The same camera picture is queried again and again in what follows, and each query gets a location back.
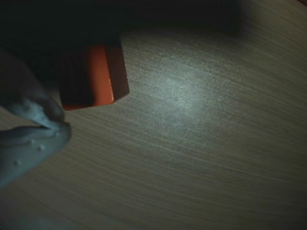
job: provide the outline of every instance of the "orange block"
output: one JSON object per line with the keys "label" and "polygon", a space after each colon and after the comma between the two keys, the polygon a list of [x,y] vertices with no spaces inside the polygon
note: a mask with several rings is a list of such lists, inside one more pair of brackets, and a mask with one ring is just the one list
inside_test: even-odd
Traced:
{"label": "orange block", "polygon": [[307,0],[299,0],[299,1],[307,6]]}
{"label": "orange block", "polygon": [[119,46],[92,46],[65,54],[57,73],[65,110],[111,104],[129,93]]}

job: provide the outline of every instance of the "wooden table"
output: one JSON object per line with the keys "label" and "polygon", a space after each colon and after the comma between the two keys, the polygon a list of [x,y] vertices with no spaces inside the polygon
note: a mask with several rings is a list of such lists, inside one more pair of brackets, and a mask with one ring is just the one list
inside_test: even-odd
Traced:
{"label": "wooden table", "polygon": [[[125,32],[130,95],[68,112],[70,144],[0,192],[1,223],[282,230],[304,219],[307,8],[250,0],[243,9],[239,36]],[[1,110],[1,129],[21,124]]]}

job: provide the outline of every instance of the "red object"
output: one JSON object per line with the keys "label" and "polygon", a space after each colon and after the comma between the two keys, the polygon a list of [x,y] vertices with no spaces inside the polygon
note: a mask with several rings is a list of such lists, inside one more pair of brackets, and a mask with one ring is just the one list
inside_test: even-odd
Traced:
{"label": "red object", "polygon": [[65,110],[111,104],[129,93],[119,46],[93,46],[69,53],[59,67],[60,97]]}
{"label": "red object", "polygon": [[299,0],[301,3],[307,5],[307,0]]}

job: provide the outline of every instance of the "light spot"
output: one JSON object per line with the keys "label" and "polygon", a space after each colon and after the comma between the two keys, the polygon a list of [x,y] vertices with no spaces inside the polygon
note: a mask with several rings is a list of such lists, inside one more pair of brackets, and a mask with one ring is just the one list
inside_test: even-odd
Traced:
{"label": "light spot", "polygon": [[15,166],[20,166],[21,165],[21,161],[20,160],[15,160],[14,161],[14,165]]}
{"label": "light spot", "polygon": [[44,150],[45,150],[45,146],[44,146],[44,145],[38,146],[38,150],[39,150],[39,151],[44,151]]}

